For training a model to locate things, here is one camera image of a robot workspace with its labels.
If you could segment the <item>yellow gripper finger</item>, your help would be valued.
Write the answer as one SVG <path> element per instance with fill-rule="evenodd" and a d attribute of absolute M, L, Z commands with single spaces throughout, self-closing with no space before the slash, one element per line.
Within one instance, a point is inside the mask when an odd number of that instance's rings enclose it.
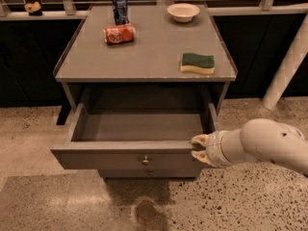
<path fill-rule="evenodd" d="M 192 151 L 191 152 L 192 156 L 194 158 L 196 158 L 196 160 L 198 160 L 201 163 L 207 164 L 211 167 L 214 166 L 213 162 L 208 158 L 206 151 L 202 150 L 202 151 Z"/>
<path fill-rule="evenodd" d="M 200 144 L 202 146 L 206 146 L 209 140 L 209 136 L 207 134 L 201 134 L 194 136 L 192 138 L 192 144 Z"/>

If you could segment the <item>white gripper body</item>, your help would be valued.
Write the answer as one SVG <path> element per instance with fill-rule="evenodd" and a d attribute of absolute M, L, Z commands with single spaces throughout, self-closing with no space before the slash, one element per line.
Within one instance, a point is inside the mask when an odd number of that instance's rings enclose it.
<path fill-rule="evenodd" d="M 244 161 L 240 131 L 216 131 L 209 136 L 206 153 L 216 167 L 229 167 Z"/>

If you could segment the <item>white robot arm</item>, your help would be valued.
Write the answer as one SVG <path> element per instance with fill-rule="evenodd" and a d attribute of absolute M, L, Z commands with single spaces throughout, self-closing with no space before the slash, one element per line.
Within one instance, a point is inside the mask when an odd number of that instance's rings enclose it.
<path fill-rule="evenodd" d="M 308 53 L 307 39 L 308 15 L 266 91 L 262 100 L 266 108 L 274 108 L 293 79 Z M 211 167 L 265 161 L 308 176 L 308 141 L 297 128 L 285 123 L 256 118 L 237 130 L 195 136 L 192 143 L 203 148 L 191 155 Z"/>

